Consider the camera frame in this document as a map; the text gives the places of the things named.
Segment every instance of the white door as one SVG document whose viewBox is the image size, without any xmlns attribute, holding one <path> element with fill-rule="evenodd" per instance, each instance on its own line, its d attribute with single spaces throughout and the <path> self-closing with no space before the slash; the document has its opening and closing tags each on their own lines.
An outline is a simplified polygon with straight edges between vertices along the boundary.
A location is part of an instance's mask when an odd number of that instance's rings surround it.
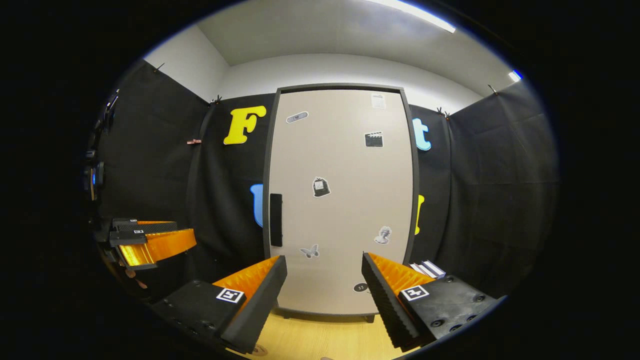
<svg viewBox="0 0 640 360">
<path fill-rule="evenodd" d="M 275 111 L 264 201 L 282 194 L 282 246 L 268 243 L 271 256 L 287 257 L 278 306 L 377 313 L 359 286 L 362 252 L 402 263 L 415 227 L 413 129 L 401 95 L 291 92 L 280 95 Z"/>
</svg>

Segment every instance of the blue letter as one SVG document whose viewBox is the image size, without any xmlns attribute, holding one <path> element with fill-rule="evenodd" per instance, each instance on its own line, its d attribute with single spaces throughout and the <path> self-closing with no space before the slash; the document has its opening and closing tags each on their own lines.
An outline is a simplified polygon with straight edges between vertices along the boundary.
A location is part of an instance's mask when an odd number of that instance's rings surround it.
<svg viewBox="0 0 640 360">
<path fill-rule="evenodd" d="M 253 193 L 253 217 L 262 227 L 262 184 L 252 185 L 250 190 Z"/>
<path fill-rule="evenodd" d="M 420 119 L 413 120 L 413 131 L 415 132 L 415 144 L 418 145 L 418 149 L 427 151 L 431 148 L 431 142 L 424 140 L 424 133 L 429 132 L 427 125 L 422 125 Z"/>
</svg>

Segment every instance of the wooden floor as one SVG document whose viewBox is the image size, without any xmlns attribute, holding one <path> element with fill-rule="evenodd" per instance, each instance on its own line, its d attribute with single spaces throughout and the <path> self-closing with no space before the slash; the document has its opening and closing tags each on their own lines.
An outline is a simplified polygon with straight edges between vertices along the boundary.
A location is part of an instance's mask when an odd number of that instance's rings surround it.
<svg viewBox="0 0 640 360">
<path fill-rule="evenodd" d="M 259 350 L 256 355 L 241 355 L 260 360 L 391 360 L 411 352 L 393 347 L 379 315 L 373 323 L 364 317 L 298 315 L 285 319 L 277 310 L 269 314 L 257 345 L 267 353 Z"/>
</svg>

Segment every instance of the black fabric backdrop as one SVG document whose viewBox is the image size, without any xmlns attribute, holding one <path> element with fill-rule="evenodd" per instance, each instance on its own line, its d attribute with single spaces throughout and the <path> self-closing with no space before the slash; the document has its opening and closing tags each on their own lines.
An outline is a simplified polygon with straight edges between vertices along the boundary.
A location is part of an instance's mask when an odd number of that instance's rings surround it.
<svg viewBox="0 0 640 360">
<path fill-rule="evenodd" d="M 436 264 L 499 297 L 529 273 L 550 231 L 553 132 L 523 81 L 449 118 L 451 201 Z"/>
<path fill-rule="evenodd" d="M 275 94 L 208 105 L 141 61 L 120 86 L 100 141 L 107 183 L 101 215 L 174 220 L 195 230 L 186 255 L 138 272 L 153 294 L 198 277 L 215 281 L 264 259 L 251 185 L 263 183 Z M 224 145 L 237 108 L 264 106 L 247 141 Z M 420 233 L 410 261 L 430 259 L 500 296 L 530 270 L 553 217 L 558 176 L 542 109 L 517 83 L 453 115 L 410 105 L 429 131 L 418 150 Z M 200 138 L 200 145 L 186 141 Z"/>
</svg>

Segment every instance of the butterfly sticker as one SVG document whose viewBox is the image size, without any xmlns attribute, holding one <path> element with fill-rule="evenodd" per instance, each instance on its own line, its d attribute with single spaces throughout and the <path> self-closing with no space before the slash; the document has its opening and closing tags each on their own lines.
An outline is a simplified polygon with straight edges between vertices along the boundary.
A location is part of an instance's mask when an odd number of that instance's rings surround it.
<svg viewBox="0 0 640 360">
<path fill-rule="evenodd" d="M 318 244 L 315 244 L 314 246 L 311 247 L 311 250 L 309 249 L 300 249 L 300 251 L 302 251 L 302 253 L 307 257 L 307 259 L 310 259 L 312 257 L 318 257 L 320 256 L 320 253 L 318 252 Z"/>
</svg>

